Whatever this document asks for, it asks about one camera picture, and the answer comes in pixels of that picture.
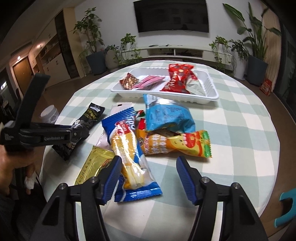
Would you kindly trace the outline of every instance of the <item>metal bolt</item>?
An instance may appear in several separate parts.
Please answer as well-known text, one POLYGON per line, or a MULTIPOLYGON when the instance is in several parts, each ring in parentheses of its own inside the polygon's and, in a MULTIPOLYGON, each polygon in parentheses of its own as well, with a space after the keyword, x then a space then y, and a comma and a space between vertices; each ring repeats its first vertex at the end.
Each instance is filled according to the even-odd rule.
POLYGON ((202 182, 208 183, 210 179, 208 177, 202 177, 202 182))
POLYGON ((59 185, 59 189, 63 190, 63 189, 65 189, 67 186, 68 186, 67 183, 61 183, 61 184, 59 185))
POLYGON ((98 178, 97 177, 91 177, 89 180, 90 180, 91 183, 95 183, 98 180, 98 178))
POLYGON ((240 188, 240 184, 239 183, 233 183, 232 185, 233 185, 233 187, 235 189, 239 189, 240 188))

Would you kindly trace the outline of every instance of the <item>checkered tablecloth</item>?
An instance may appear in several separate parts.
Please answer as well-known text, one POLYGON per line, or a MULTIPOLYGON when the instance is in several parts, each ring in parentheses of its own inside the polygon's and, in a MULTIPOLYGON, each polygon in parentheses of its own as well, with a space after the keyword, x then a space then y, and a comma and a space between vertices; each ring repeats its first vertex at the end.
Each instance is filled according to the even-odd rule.
MULTIPOLYGON (((142 98, 123 99, 111 93, 110 89, 133 68, 166 67, 176 62, 145 61, 94 81, 72 96, 57 124, 71 125, 90 102, 106 107, 105 114, 118 102, 133 102, 136 110, 144 109, 142 98)), ((270 115, 261 100, 238 81, 206 65, 193 65, 195 69, 210 74, 220 98, 206 105, 185 102, 197 130, 208 131, 213 155, 209 159, 190 157, 189 164, 218 184, 239 182, 260 215, 270 198, 279 163, 279 140, 270 115)), ((40 178, 47 200, 58 184, 74 184, 102 131, 102 124, 97 124, 67 162, 51 147, 46 147, 40 178)), ((101 207, 111 240, 188 239, 197 207, 188 201, 184 192, 176 171, 177 156, 178 153, 147 156, 150 169, 163 191, 162 196, 126 203, 115 203, 112 198, 101 207)), ((80 204, 76 207, 79 237, 85 240, 80 204)), ((212 240, 219 239, 222 208, 223 204, 218 203, 212 240)))

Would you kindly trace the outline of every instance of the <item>white plastic tray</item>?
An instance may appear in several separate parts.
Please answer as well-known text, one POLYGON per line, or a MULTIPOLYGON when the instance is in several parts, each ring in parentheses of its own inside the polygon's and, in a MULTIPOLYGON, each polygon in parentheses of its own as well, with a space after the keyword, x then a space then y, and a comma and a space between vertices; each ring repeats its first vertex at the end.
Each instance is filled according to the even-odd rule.
POLYGON ((139 80, 144 79, 148 75, 165 77, 164 81, 162 81, 160 84, 155 84, 151 90, 125 90, 118 80, 118 83, 111 89, 111 92, 118 93, 124 98, 141 98, 143 97, 143 94, 151 94, 165 99, 195 102, 198 104, 206 104, 210 101, 217 101, 219 99, 219 95, 209 74, 201 70, 192 71, 197 76, 206 96, 160 91, 170 80, 168 68, 164 67, 142 67, 135 68, 130 71, 130 73, 139 80))

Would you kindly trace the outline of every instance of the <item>black tv screen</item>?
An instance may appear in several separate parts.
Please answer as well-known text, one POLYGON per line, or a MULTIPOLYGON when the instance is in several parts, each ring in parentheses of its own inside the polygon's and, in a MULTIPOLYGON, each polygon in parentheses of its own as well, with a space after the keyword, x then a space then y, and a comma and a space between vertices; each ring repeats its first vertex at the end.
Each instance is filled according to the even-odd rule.
POLYGON ((205 0, 140 0, 134 3, 138 31, 209 32, 205 0))

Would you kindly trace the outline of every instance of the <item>beige curtain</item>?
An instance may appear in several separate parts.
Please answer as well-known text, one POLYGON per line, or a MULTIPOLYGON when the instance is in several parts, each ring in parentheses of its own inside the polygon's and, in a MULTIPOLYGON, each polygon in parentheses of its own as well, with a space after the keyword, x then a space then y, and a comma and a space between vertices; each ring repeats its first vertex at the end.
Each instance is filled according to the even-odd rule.
MULTIPOLYGON (((263 26, 266 28, 276 28, 281 30, 279 24, 279 18, 272 12, 270 9, 265 13, 262 19, 263 26)), ((266 51, 265 62, 268 63, 266 78, 271 80, 273 91, 276 78, 279 73, 279 64, 281 61, 281 36, 277 36, 274 33, 267 32, 266 33, 266 45, 268 45, 268 49, 266 51)))

